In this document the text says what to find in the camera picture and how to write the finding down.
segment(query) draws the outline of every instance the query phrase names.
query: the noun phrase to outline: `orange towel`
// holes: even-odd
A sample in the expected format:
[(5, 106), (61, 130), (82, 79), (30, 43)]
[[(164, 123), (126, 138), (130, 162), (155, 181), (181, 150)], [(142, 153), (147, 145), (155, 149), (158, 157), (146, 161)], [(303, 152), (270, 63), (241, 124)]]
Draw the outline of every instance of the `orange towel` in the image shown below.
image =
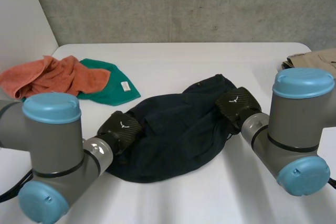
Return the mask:
[(12, 98), (22, 99), (34, 94), (62, 92), (77, 96), (103, 90), (110, 78), (104, 69), (89, 69), (74, 56), (57, 60), (44, 56), (37, 60), (12, 67), (0, 74), (0, 87)]

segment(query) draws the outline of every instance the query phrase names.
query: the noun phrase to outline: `beige fabric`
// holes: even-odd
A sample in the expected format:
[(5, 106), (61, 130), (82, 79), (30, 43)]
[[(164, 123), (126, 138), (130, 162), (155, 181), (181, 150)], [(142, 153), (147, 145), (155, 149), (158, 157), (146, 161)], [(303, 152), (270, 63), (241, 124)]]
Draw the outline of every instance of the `beige fabric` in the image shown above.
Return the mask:
[(336, 78), (336, 48), (291, 55), (283, 62), (282, 68), (320, 68)]

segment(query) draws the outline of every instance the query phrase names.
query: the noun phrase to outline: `towel label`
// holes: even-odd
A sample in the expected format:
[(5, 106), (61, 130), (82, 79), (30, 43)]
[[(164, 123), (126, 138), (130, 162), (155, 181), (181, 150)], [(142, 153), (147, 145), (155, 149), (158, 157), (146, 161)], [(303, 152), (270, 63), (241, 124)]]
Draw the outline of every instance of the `towel label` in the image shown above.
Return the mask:
[(130, 88), (130, 86), (128, 85), (128, 81), (123, 81), (123, 82), (121, 83), (121, 85), (122, 85), (122, 88), (124, 89), (124, 92), (126, 92), (126, 91), (131, 91), (131, 88)]

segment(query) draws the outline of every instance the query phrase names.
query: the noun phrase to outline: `green towel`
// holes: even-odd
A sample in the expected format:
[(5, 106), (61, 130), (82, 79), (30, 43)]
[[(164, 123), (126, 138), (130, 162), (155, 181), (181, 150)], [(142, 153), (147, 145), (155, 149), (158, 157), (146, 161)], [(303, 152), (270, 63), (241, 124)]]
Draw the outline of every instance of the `green towel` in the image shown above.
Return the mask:
[(88, 68), (102, 68), (109, 70), (111, 72), (111, 76), (109, 82), (102, 91), (92, 94), (84, 94), (80, 92), (77, 96), (78, 99), (91, 100), (98, 103), (117, 106), (140, 97), (140, 94), (133, 83), (118, 69), (116, 65), (91, 59), (84, 59), (80, 61), (80, 63)]

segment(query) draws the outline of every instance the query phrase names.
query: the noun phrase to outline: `navy blue cloth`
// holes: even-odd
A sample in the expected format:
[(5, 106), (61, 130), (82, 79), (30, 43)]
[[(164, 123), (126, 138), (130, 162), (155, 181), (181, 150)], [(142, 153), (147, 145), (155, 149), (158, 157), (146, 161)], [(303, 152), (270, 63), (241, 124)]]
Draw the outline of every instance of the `navy blue cloth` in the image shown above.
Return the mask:
[(140, 123), (142, 131), (114, 157), (107, 172), (127, 181), (150, 183), (205, 165), (221, 152), (231, 134), (239, 133), (215, 105), (221, 94), (234, 88), (217, 74), (182, 94), (140, 102), (127, 114)]

